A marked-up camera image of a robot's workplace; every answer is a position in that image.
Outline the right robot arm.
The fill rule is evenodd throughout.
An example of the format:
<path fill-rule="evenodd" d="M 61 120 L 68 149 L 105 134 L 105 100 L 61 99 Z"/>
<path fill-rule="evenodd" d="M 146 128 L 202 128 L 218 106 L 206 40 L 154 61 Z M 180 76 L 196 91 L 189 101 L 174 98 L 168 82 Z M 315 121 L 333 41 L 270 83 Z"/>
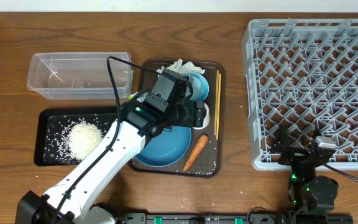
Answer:
<path fill-rule="evenodd" d="M 336 180 L 316 175 L 316 168 L 325 165 L 336 151 L 336 142 L 314 130 L 312 142 L 303 148 L 290 144 L 284 125 L 279 126 L 276 143 L 270 148 L 278 153 L 280 165 L 289 166 L 288 199 L 295 207 L 277 216 L 277 223 L 327 223 L 328 212 L 334 209 L 339 188 Z"/>

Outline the dark blue plate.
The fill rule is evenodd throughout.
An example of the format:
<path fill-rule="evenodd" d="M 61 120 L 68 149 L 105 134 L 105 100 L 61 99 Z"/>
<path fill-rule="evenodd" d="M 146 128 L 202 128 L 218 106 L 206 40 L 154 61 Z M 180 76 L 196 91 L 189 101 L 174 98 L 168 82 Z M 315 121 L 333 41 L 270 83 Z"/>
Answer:
<path fill-rule="evenodd" d="M 191 137 L 191 128 L 183 126 L 165 128 L 160 135 L 151 139 L 135 158 L 147 166 L 169 166 L 185 155 Z"/>

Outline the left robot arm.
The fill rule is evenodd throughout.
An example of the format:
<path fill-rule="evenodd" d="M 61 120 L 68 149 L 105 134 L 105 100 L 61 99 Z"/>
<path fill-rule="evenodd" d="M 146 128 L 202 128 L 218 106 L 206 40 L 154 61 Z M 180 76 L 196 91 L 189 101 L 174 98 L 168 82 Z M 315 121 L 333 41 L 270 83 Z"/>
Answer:
<path fill-rule="evenodd" d="M 151 90 L 139 91 L 117 107 L 117 119 L 103 140 L 63 180 L 42 196 L 27 192 L 19 201 L 16 223 L 115 223 L 92 209 L 119 170 L 169 126 L 202 127 L 204 103 L 193 101 L 188 74 L 164 69 Z"/>

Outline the orange carrot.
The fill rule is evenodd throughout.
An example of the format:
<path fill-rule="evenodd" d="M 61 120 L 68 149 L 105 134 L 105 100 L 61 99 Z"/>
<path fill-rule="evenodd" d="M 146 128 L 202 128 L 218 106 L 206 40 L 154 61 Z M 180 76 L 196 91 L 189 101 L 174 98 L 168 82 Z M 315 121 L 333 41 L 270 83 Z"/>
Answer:
<path fill-rule="evenodd" d="M 207 143 L 209 142 L 209 137 L 207 135 L 202 135 L 196 142 L 195 146 L 193 147 L 188 160 L 186 161 L 184 167 L 183 167 L 183 172 L 187 171 L 195 162 L 195 160 L 197 159 L 198 155 L 201 153 L 201 151 L 204 149 L 204 147 L 207 145 Z"/>

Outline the white cup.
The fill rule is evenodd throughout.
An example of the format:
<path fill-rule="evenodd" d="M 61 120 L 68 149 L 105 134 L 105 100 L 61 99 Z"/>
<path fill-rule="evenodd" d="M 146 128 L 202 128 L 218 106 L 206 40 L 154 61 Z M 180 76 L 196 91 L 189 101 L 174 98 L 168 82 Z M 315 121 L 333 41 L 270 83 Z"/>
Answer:
<path fill-rule="evenodd" d="M 202 125 L 202 127 L 193 127 L 193 129 L 201 130 L 201 129 L 205 129 L 209 125 L 209 122 L 210 122 L 209 106 L 206 103 L 203 103 L 203 104 L 204 104 L 203 125 Z"/>

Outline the white rice pile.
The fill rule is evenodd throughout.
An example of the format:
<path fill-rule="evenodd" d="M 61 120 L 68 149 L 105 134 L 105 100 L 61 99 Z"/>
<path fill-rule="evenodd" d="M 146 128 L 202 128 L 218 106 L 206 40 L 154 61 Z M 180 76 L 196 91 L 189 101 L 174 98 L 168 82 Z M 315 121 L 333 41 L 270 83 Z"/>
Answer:
<path fill-rule="evenodd" d="M 47 125 L 43 160 L 47 165 L 81 162 L 101 142 L 110 122 L 96 114 L 52 116 Z"/>

